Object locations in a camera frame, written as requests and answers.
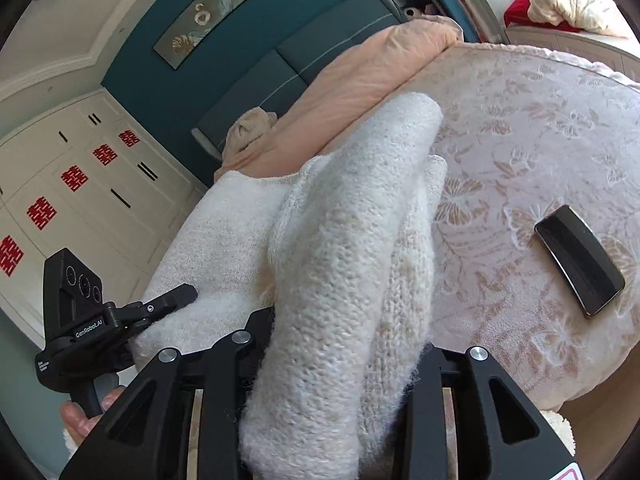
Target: red cloth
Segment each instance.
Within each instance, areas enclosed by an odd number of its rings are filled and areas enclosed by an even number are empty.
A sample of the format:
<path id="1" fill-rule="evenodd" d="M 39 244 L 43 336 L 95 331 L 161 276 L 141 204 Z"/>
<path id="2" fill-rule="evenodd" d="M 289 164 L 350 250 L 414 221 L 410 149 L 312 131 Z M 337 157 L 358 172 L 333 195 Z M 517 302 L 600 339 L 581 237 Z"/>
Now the red cloth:
<path id="1" fill-rule="evenodd" d="M 532 22 L 527 16 L 527 11 L 531 5 L 529 0 L 515 0 L 504 13 L 504 24 L 509 27 L 510 23 L 517 25 L 529 25 L 530 27 L 555 28 L 557 30 L 565 30 L 567 32 L 581 32 L 581 28 L 575 28 L 567 22 L 560 25 L 551 25 L 551 23 Z"/>

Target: white sticker with pink border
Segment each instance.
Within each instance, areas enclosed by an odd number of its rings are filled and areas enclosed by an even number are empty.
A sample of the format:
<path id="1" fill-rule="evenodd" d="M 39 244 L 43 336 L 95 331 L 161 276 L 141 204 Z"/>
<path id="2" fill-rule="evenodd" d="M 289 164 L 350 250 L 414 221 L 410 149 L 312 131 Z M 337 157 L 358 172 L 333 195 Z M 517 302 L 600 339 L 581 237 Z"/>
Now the white sticker with pink border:
<path id="1" fill-rule="evenodd" d="M 549 480 L 584 480 L 584 478 L 582 477 L 582 473 L 580 472 L 580 468 L 577 463 L 574 462 L 562 469 L 561 472 Z"/>

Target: floral bedspread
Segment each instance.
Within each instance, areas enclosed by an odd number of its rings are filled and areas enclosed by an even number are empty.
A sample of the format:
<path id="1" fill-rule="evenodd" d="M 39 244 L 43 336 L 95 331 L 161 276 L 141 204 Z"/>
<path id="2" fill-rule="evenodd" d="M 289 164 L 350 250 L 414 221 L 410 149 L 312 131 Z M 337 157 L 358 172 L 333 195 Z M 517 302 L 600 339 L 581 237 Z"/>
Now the floral bedspread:
<path id="1" fill-rule="evenodd" d="M 432 149 L 449 165 L 433 233 L 434 343 L 485 346 L 540 409 L 591 390 L 640 339 L 638 86 L 569 54 L 463 46 L 394 94 L 407 91 L 445 116 Z M 533 237 L 562 204 L 626 279 L 593 319 Z"/>

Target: bed headboard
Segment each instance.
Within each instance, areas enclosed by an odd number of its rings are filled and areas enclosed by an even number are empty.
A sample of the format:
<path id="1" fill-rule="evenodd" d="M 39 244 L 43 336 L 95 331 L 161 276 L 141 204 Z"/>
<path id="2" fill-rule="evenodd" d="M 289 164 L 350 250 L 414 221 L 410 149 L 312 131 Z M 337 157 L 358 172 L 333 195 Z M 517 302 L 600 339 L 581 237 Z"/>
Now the bed headboard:
<path id="1" fill-rule="evenodd" d="M 192 135 L 215 156 L 215 150 L 222 152 L 226 132 L 245 111 L 259 106 L 281 117 L 341 52 L 405 20 L 392 0 L 338 4 L 268 51 L 204 114 Z"/>

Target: smartphone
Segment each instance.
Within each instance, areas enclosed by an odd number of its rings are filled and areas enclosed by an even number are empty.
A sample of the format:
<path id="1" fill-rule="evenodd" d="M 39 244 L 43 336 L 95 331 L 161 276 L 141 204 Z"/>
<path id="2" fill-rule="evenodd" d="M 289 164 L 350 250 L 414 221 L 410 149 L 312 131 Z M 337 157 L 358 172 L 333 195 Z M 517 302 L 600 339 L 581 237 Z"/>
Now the smartphone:
<path id="1" fill-rule="evenodd" d="M 595 316 L 625 288 L 624 277 L 604 247 L 570 206 L 556 209 L 534 229 L 569 281 L 585 316 Z"/>

